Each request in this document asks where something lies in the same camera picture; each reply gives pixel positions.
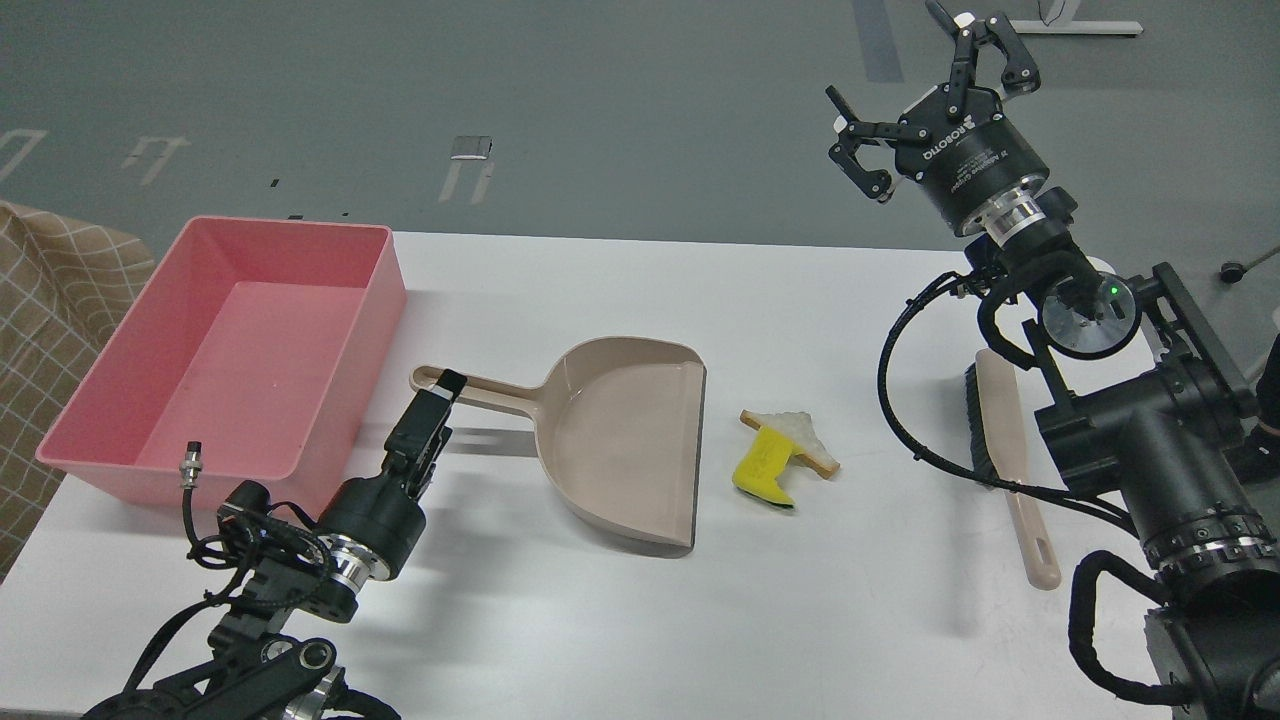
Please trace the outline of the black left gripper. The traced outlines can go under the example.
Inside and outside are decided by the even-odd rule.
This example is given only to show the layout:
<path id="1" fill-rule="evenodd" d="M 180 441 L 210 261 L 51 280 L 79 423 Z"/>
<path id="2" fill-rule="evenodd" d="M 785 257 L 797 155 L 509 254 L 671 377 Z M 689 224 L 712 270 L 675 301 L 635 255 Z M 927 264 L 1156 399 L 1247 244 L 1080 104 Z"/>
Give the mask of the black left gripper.
<path id="1" fill-rule="evenodd" d="M 371 551 L 379 580 L 399 577 L 425 529 L 419 500 L 453 433 L 451 415 L 467 383 L 445 369 L 428 391 L 419 389 L 384 443 L 387 477 L 346 480 L 320 514 L 317 533 Z"/>

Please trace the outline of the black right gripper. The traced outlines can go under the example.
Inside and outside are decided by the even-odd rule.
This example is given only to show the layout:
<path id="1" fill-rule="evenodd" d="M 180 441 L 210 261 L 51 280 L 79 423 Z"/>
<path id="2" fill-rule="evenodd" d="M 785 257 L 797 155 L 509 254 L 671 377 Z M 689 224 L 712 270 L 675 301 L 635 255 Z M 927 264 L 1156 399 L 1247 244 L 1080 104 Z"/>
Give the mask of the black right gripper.
<path id="1" fill-rule="evenodd" d="M 897 123 L 861 120 L 833 86 L 826 96 L 838 113 L 837 140 L 829 159 L 870 200 L 888 202 L 899 182 L 886 169 L 872 170 L 858 159 L 863 147 L 895 149 L 901 176 L 915 181 L 957 237 L 975 234 L 980 206 L 1018 186 L 1039 190 L 1050 169 L 1005 113 L 996 90 L 975 87 L 977 58 L 989 45 L 1005 58 L 1000 82 L 1005 97 L 1038 91 L 1039 68 L 1021 36 L 1002 13 L 980 19 L 952 15 L 927 1 L 934 23 L 954 40 L 948 79 L 932 88 Z"/>

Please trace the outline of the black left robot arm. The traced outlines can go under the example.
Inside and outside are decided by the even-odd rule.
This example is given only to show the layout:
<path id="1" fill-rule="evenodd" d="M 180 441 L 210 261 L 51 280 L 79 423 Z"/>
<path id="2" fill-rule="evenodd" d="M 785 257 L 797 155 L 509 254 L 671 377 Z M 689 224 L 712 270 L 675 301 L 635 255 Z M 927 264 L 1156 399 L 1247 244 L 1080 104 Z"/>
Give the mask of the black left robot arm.
<path id="1" fill-rule="evenodd" d="M 232 571 L 232 579 L 163 624 L 123 689 L 87 717 L 396 717 L 384 701 L 349 687 L 329 639 L 287 635 L 284 625 L 297 611 L 348 623 L 366 582 L 401 574 L 425 529 L 420 501 L 467 383 L 445 369 L 419 389 L 387 438 L 379 473 L 346 480 L 317 518 L 300 506 L 293 521 L 278 518 L 265 486 L 246 480 L 218 507 L 215 533 L 198 536 L 193 493 L 202 446 L 191 441 L 179 466 L 188 556 L 202 568 Z M 178 630 L 210 609 L 224 610 L 207 638 L 210 660 L 145 687 Z"/>

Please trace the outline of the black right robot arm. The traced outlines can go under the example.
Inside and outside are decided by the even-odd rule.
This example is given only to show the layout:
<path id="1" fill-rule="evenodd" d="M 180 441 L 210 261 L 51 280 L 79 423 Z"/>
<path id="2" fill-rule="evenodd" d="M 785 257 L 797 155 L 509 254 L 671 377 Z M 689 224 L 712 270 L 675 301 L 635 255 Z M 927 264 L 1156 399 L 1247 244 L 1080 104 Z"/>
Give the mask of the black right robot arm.
<path id="1" fill-rule="evenodd" d="M 897 120 L 860 119 L 835 87 L 831 160 L 869 199 L 918 183 L 959 238 L 970 270 L 908 300 L 876 373 L 881 411 L 914 459 L 979 486 L 1098 518 L 1137 538 L 1147 569 L 1105 550 L 1071 580 L 1068 648 L 1117 700 L 1175 719 L 1277 716 L 1277 536 L 1245 497 L 1226 452 L 1258 414 L 1254 392 L 1167 264 L 1121 278 L 1074 242 L 1073 196 L 1010 122 L 1004 101 L 1041 87 L 1039 69 L 1001 12 L 927 3 L 954 42 L 948 77 Z M 1052 402 L 1036 414 L 1061 489 L 1018 484 L 998 457 L 998 424 L 1018 401 L 979 368 L 966 374 L 966 469 L 916 439 L 888 395 L 892 352 L 942 295 L 979 299 L 984 360 L 1038 370 Z"/>

